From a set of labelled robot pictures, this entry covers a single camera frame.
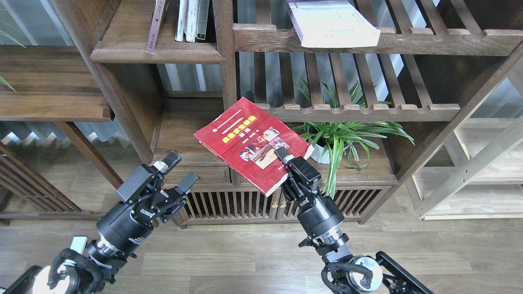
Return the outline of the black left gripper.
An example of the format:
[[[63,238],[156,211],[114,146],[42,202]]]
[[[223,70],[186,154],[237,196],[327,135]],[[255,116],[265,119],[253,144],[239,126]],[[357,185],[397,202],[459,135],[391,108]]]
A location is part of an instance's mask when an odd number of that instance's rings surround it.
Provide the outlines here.
[[[152,166],[141,164],[116,190],[121,201],[101,216],[97,254],[132,254],[152,233],[153,222],[168,222],[187,203],[185,195],[199,180],[189,172],[175,187],[162,189],[167,175],[182,158],[175,151]]]

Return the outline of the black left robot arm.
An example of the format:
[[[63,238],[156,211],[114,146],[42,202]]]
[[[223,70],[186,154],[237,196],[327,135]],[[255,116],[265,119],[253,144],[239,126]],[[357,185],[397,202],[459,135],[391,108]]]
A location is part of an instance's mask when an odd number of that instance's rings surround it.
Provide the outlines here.
[[[2,294],[94,294],[136,258],[135,250],[153,232],[154,222],[168,222],[187,203],[186,195],[199,177],[190,172],[170,189],[162,189],[164,177],[181,157],[171,152],[153,165],[140,165],[116,190],[120,201],[97,222],[99,239],[86,242],[75,237],[46,267],[32,266]]]

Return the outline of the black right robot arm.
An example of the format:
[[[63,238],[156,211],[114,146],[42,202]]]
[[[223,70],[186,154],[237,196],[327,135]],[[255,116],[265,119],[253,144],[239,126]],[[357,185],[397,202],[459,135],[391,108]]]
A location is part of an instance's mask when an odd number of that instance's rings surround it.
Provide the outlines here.
[[[323,283],[335,294],[369,294],[381,285],[391,294],[429,294],[430,289],[386,253],[375,257],[351,253],[349,240],[339,229],[344,217],[329,196],[321,194],[320,173],[303,157],[295,158],[284,147],[276,150],[287,172],[282,190],[287,201],[299,207],[297,219],[307,237],[299,247],[312,246],[325,263]]]

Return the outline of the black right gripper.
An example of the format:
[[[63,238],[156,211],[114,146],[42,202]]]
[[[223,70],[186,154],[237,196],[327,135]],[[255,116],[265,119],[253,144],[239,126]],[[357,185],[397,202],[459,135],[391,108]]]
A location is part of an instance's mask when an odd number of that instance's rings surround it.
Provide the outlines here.
[[[321,194],[317,183],[321,175],[303,157],[295,158],[285,147],[275,150],[282,161],[288,178],[282,184],[288,201],[294,201],[299,208],[297,219],[309,239],[336,241],[342,237],[338,225],[344,219],[334,201]]]

